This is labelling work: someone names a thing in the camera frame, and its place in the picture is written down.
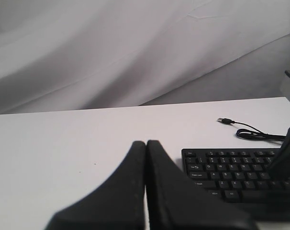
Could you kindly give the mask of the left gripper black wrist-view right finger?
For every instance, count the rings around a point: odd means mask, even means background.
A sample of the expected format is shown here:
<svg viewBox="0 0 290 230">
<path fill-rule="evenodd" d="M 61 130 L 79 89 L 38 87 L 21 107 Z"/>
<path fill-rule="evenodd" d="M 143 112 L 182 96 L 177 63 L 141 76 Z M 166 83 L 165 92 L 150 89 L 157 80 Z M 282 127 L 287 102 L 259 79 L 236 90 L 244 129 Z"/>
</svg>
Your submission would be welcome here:
<svg viewBox="0 0 290 230">
<path fill-rule="evenodd" d="M 249 214 L 189 179 L 162 146 L 146 148 L 146 195 L 152 230 L 256 230 Z"/>
</svg>

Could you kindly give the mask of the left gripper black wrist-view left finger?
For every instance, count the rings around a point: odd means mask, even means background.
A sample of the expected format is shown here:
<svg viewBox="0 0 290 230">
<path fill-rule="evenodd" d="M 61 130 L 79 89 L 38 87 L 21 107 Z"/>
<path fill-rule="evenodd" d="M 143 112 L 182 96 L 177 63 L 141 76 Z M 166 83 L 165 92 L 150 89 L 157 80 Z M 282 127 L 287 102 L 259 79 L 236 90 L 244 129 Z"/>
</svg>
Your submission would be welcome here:
<svg viewBox="0 0 290 230">
<path fill-rule="evenodd" d="M 131 147 L 95 191 L 56 212 L 48 230 L 143 230 L 145 147 Z"/>
</svg>

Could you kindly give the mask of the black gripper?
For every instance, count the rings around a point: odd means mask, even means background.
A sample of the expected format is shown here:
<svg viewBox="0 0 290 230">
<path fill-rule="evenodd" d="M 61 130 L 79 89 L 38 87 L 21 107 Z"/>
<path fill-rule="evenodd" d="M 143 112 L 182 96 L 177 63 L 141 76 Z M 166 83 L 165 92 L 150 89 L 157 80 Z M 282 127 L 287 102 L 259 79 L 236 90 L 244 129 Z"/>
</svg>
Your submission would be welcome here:
<svg viewBox="0 0 290 230">
<path fill-rule="evenodd" d="M 290 128 L 269 170 L 290 170 Z"/>
</svg>

